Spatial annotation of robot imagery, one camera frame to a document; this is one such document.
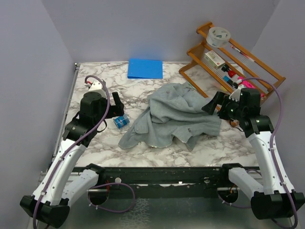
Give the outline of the grey zip jacket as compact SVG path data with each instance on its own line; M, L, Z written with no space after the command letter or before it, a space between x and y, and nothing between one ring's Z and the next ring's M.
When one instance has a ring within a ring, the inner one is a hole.
M148 107L120 139L121 149L144 142L155 148L169 147L174 138L193 150L200 135L219 136L221 119L202 110L210 102L188 83L169 83L147 98Z

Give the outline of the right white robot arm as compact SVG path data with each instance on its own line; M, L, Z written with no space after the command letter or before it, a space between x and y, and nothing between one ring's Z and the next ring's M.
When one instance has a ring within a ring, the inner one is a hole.
M257 219L290 218L305 203L302 192L296 192L280 160L274 128L266 115L260 114L261 94L253 88L235 90L231 95L217 92L211 101L202 107L213 114L220 105L217 115L227 121L237 120L245 137L255 150L262 175L260 184L241 165L223 165L219 174L220 183L229 187L237 185L251 202Z

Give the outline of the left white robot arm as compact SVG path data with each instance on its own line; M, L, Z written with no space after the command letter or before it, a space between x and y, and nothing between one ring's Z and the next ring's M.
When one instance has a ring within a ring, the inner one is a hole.
M80 110L65 126L58 153L43 181L30 196L23 196L20 206L33 218L58 229L67 219L71 206L89 188L101 188L106 181L104 169L89 164L81 176L67 181L76 162L97 135L105 120L124 114L124 105L117 92L113 92L114 105L99 92L87 92L80 102Z

